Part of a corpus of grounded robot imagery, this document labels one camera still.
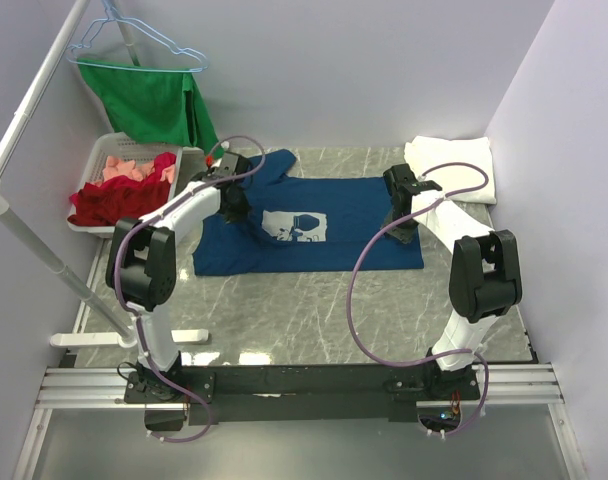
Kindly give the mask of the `blue mickey t shirt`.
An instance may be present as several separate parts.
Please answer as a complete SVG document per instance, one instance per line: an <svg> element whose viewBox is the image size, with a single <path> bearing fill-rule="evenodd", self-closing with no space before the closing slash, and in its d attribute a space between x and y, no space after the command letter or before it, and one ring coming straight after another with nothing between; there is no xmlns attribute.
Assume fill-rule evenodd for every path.
<svg viewBox="0 0 608 480"><path fill-rule="evenodd" d="M198 276L350 271L391 210L381 177L291 177L288 150L250 162L259 170L242 183L251 211L240 222L204 220L193 253Z"/></svg>

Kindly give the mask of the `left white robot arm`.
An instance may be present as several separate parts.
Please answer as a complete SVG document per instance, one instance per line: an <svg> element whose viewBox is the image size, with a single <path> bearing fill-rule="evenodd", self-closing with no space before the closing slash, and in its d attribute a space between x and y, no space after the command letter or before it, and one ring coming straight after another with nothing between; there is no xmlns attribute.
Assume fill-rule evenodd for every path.
<svg viewBox="0 0 608 480"><path fill-rule="evenodd" d="M177 246L210 217L245 219L250 204L242 182L251 172L248 158L227 152L172 200L115 225L106 283L132 320L138 375L149 379L148 389L160 401L177 399L184 388L180 351L166 306L177 282Z"/></svg>

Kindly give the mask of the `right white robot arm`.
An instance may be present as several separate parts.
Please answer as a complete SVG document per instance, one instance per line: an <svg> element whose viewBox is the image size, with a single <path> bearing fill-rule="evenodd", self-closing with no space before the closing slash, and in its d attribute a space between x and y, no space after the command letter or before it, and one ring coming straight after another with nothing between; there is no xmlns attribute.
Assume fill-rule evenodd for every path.
<svg viewBox="0 0 608 480"><path fill-rule="evenodd" d="M420 225L428 229L451 254L448 294L452 313L444 331L427 352L423 387L428 395L444 399L464 382L474 352L492 325L522 299L517 241L508 230L496 231L469 216L453 201L490 183L481 168L465 162L448 167L470 168L482 176L475 186L445 191L433 180L418 179L407 164L385 170L383 179L392 209L382 227L386 235L408 244Z"/></svg>

